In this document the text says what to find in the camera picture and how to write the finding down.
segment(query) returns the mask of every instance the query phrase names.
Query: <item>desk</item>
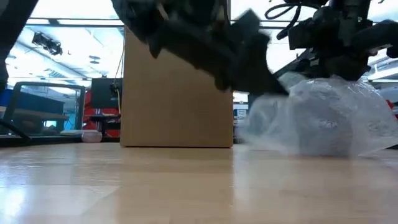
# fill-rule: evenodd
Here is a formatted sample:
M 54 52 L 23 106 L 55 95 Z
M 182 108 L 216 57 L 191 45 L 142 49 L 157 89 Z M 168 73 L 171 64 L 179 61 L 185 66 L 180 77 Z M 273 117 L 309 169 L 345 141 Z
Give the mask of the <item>desk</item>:
M 2 149 L 0 223 L 396 223 L 397 153 L 349 161 L 243 146 Z
M 5 106 L 0 106 L 0 113 L 6 112 Z M 30 110 L 23 110 L 23 109 L 15 109 L 15 115 L 24 115 L 24 116 L 34 116 L 36 118 L 40 118 L 43 121 L 53 121 L 53 120 L 62 120 L 67 121 L 69 119 L 68 116 L 64 116 L 62 114 L 55 114 L 55 113 L 44 113 L 39 111 L 30 111 Z

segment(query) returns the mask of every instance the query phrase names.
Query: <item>black frame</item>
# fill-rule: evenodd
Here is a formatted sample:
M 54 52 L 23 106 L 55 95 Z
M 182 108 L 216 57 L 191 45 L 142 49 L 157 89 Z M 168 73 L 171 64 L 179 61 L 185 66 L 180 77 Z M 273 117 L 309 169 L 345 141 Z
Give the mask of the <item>black frame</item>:
M 58 83 L 44 83 L 44 82 L 18 82 L 15 84 L 14 89 L 12 91 L 10 103 L 7 105 L 6 112 L 3 116 L 3 121 L 11 124 L 12 116 L 14 115 L 17 102 L 21 95 L 21 90 L 23 86 L 46 86 L 46 87 L 59 87 L 59 88 L 71 88 L 74 90 L 80 90 L 80 100 L 79 100 L 79 109 L 76 119 L 76 127 L 75 129 L 81 130 L 83 127 L 83 112 L 85 107 L 85 94 L 86 87 L 80 85 L 66 85 L 66 84 L 58 84 Z

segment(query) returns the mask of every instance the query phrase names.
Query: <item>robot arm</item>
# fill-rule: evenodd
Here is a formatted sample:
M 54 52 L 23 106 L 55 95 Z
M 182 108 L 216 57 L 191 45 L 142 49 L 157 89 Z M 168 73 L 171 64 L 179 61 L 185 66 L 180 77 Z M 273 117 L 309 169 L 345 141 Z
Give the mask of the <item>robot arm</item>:
M 0 35 L 0 88 L 7 80 L 4 60 L 37 1 L 8 1 L 5 10 L 0 11 L 0 26 L 7 31 L 7 35 Z M 388 47 L 388 56 L 398 57 L 398 23 L 384 21 L 372 26 L 367 20 L 370 0 L 330 0 L 329 6 L 324 6 L 327 0 L 285 0 L 282 6 L 297 7 L 296 15 L 277 38 L 288 37 L 291 50 L 306 51 L 272 74 L 266 62 L 270 38 L 259 32 L 260 19 L 249 10 L 230 24 L 226 1 L 112 0 L 120 20 L 149 46 L 153 57 L 168 50 L 206 71 L 222 91 L 286 95 L 287 90 L 277 80 L 286 71 L 309 78 L 339 75 L 358 80 L 369 70 L 368 57 L 378 49 Z M 305 6 L 317 11 L 295 25 Z

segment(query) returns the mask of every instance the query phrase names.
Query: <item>plastic bag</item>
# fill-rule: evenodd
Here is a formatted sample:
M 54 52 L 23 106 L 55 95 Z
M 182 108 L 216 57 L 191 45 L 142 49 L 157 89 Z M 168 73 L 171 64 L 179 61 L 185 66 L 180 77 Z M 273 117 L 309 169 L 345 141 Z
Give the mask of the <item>plastic bag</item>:
M 292 85 L 289 97 L 259 97 L 239 134 L 257 149 L 358 156 L 398 144 L 398 120 L 371 85 L 320 78 Z

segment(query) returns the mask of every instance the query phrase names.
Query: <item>black cable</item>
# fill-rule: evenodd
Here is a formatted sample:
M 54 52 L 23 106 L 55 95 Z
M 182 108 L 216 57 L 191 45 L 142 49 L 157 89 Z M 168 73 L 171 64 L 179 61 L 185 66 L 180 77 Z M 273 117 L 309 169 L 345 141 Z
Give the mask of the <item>black cable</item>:
M 299 17 L 300 17 L 300 13 L 301 13 L 301 7 L 305 6 L 305 7 L 311 7 L 314 9 L 319 9 L 320 6 L 316 5 L 316 4 L 310 4 L 310 3 L 302 3 L 302 2 L 295 2 L 295 3 L 283 3 L 283 4 L 279 4 L 277 6 L 273 6 L 271 8 L 269 8 L 266 13 L 264 14 L 264 16 L 266 17 L 266 19 L 268 20 L 274 20 L 277 19 L 280 16 L 283 16 L 284 14 L 288 13 L 290 10 L 292 10 L 294 7 L 296 8 L 296 12 L 294 14 L 293 19 L 290 21 L 290 23 L 284 28 L 282 29 L 277 35 L 276 35 L 276 39 L 281 40 L 285 37 L 287 37 L 288 31 L 290 28 L 292 28 L 294 26 L 294 24 L 298 21 Z M 270 16 L 269 14 L 272 11 L 275 11 L 276 9 L 280 9 L 280 8 L 284 8 L 287 7 L 287 9 L 283 10 L 282 12 L 274 15 L 274 16 Z
M 120 55 L 120 60 L 119 60 L 119 64 L 118 64 L 118 69 L 116 70 L 116 73 L 114 74 L 113 84 L 116 84 L 116 77 L 118 76 L 119 69 L 120 69 L 120 65 L 122 64 L 123 56 L 124 56 L 124 43 L 123 43 L 122 54 Z

